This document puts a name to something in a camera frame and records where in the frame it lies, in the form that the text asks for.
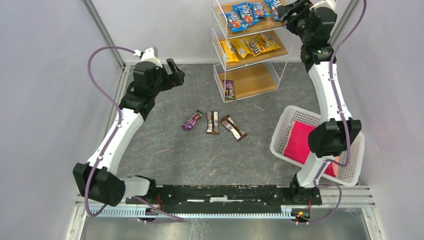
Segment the blue candy bag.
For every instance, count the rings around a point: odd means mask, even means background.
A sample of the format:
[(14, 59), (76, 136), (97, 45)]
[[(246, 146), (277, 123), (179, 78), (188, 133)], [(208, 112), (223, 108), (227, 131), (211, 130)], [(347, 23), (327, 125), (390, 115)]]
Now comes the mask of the blue candy bag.
[(248, 6), (252, 12), (252, 16), (255, 19), (269, 17), (270, 14), (265, 9), (264, 2), (249, 2)]
[(274, 21), (279, 21), (279, 13), (278, 13), (278, 7), (282, 7), (283, 4), (280, 0), (265, 0), (264, 1), (267, 6), (269, 7), (269, 14), (273, 18)]
[(255, 18), (255, 16), (253, 15), (253, 11), (247, 2), (235, 4), (232, 6), (232, 9), (236, 13), (238, 13), (238, 15), (240, 16), (242, 20), (242, 23), (246, 27), (255, 25), (260, 21), (258, 18)]
[(244, 31), (248, 28), (237, 12), (225, 12), (224, 16), (227, 20), (228, 27), (232, 33)]

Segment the yellow candy bag top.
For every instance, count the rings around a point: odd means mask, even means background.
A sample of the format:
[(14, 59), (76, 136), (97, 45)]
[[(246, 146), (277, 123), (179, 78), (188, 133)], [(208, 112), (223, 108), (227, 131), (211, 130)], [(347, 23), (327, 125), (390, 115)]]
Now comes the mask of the yellow candy bag top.
[(220, 44), (225, 54), (226, 63), (239, 63), (236, 53), (234, 52), (231, 43), (228, 40), (221, 40)]

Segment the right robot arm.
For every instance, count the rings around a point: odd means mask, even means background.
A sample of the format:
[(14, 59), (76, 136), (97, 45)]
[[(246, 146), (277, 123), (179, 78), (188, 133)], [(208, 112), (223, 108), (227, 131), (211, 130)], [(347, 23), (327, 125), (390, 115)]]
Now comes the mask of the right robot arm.
[(302, 42), (300, 58), (312, 80), (320, 107), (321, 123), (308, 135), (309, 155), (293, 178), (295, 186), (317, 189), (329, 164), (346, 167), (351, 160), (351, 145), (362, 129), (353, 119), (343, 99), (337, 76), (336, 52), (330, 43), (337, 21), (336, 1), (312, 3), (297, 0), (276, 8), (278, 19)]

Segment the brown candy bar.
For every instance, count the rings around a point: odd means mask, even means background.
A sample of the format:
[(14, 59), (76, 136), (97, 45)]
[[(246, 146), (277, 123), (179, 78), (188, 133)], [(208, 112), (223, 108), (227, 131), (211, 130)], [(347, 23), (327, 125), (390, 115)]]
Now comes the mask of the brown candy bar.
[(220, 123), (233, 135), (236, 141), (240, 141), (245, 138), (248, 134), (239, 128), (230, 115), (224, 116)]
[(207, 134), (219, 135), (219, 112), (218, 111), (207, 111)]

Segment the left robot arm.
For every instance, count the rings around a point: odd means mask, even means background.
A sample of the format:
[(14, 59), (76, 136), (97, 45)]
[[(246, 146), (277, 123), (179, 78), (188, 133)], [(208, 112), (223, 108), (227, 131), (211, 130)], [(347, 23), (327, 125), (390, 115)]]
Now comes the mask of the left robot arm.
[(118, 104), (114, 124), (86, 163), (74, 166), (72, 173), (86, 206), (92, 200), (115, 207), (123, 199), (145, 196), (155, 188), (151, 178), (138, 175), (118, 178), (116, 173), (131, 139), (155, 106), (158, 94), (184, 83), (185, 73), (174, 60), (168, 58), (166, 62), (171, 73), (152, 60), (135, 65), (133, 80)]

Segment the yellow candy bag bottom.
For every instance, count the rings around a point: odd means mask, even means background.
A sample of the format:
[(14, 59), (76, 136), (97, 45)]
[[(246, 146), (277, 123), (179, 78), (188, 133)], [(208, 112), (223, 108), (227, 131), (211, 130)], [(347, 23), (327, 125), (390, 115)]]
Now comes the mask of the yellow candy bag bottom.
[(242, 39), (244, 40), (246, 45), (251, 49), (254, 58), (266, 52), (264, 46), (257, 39), (256, 36), (243, 37)]

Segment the yellow candy bag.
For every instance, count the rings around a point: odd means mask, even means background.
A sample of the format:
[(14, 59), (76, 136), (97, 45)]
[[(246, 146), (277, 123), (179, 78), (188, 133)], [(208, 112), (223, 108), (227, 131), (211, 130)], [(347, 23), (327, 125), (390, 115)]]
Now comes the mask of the yellow candy bag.
[(225, 54), (226, 63), (239, 63), (236, 53), (234, 52), (231, 43), (228, 40), (221, 40), (220, 44)]
[(246, 45), (251, 49), (254, 58), (266, 52), (264, 46), (257, 39), (256, 36), (243, 37), (242, 39), (244, 40)]
[(281, 48), (281, 46), (278, 45), (267, 32), (257, 34), (256, 38), (264, 46), (266, 52), (274, 51)]
[(238, 55), (245, 59), (248, 55), (253, 55), (252, 50), (246, 45), (243, 39), (241, 38), (232, 38), (230, 43), (234, 46)]

